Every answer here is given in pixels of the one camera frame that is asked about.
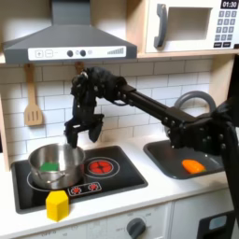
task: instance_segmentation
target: stainless steel range hood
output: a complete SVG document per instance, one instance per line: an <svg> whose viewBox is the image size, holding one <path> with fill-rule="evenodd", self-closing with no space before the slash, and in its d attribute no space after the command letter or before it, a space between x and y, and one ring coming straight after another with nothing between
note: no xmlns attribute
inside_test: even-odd
<svg viewBox="0 0 239 239"><path fill-rule="evenodd" d="M90 0L51 0L52 26L4 44L6 63L133 59L137 47L91 26Z"/></svg>

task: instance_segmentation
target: countertop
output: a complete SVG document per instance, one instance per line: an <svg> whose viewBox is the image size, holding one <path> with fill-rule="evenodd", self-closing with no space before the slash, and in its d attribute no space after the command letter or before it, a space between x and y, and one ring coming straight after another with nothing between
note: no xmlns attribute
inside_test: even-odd
<svg viewBox="0 0 239 239"><path fill-rule="evenodd" d="M165 176L154 162L144 153L143 146L149 142L166 139L162 136L133 138L124 142L111 142L85 146L84 149L120 146L148 182L148 186L102 198L96 198L71 205L69 217L61 222L47 219L46 210L17 214L15 211L11 173L4 172L0 160L0 238L14 238L57 229L69 224L84 222L94 218L114 215L143 206L160 204L195 194L228 188L225 173L176 180Z"/></svg>

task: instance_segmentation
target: gray sink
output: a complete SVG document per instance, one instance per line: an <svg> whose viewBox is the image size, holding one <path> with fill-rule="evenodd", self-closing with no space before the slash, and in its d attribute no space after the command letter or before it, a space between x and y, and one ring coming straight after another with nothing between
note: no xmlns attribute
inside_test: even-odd
<svg viewBox="0 0 239 239"><path fill-rule="evenodd" d="M172 149L168 140L147 144L144 146L144 151L163 173L175 179L188 179L224 171L220 157L205 155L190 148ZM200 162L205 166L206 172L191 175L182 166L182 161L185 159Z"/></svg>

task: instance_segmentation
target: digital display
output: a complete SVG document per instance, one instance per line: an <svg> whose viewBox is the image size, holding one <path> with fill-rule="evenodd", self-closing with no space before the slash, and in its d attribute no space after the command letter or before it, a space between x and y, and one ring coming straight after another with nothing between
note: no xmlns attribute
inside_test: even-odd
<svg viewBox="0 0 239 239"><path fill-rule="evenodd" d="M222 0L221 8L222 9L237 9L239 0Z"/></svg>

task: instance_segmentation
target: black stovetop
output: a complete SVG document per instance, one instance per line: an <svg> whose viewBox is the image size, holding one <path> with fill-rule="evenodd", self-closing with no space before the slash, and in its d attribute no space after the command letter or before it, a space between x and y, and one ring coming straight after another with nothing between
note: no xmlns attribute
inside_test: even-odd
<svg viewBox="0 0 239 239"><path fill-rule="evenodd" d="M85 153L85 175L75 186L64 189L71 204L148 185L120 147L97 148ZM12 177L18 213L46 208L49 190L33 182L28 161L13 163Z"/></svg>

